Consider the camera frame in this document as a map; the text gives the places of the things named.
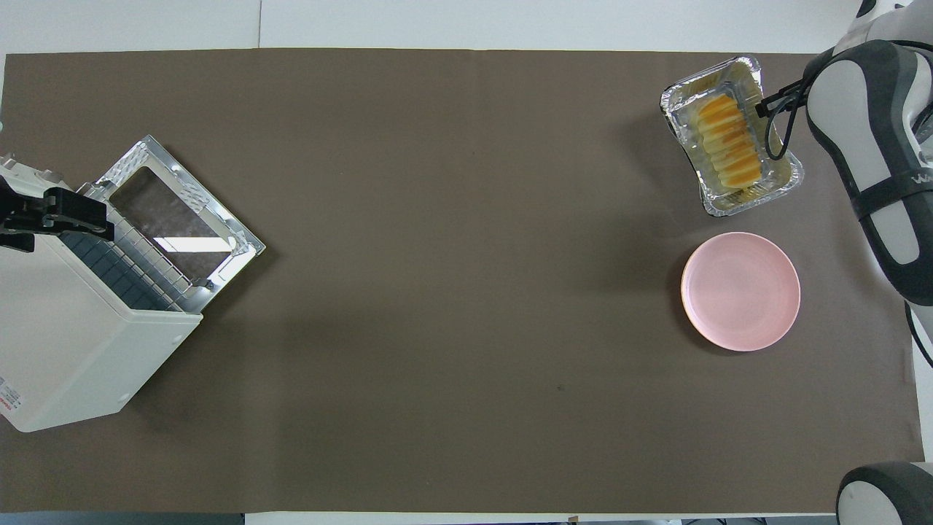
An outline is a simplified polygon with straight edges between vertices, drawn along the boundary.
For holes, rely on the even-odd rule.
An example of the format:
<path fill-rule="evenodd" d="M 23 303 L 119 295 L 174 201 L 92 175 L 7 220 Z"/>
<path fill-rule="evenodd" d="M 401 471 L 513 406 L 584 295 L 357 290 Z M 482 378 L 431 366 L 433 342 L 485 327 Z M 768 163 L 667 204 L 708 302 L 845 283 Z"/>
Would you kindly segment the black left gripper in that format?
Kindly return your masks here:
<path fill-rule="evenodd" d="M 63 188 L 50 188 L 43 196 L 22 194 L 1 179 L 2 248 L 32 253 L 36 236 L 83 233 L 114 241 L 114 224 L 106 203 Z"/>

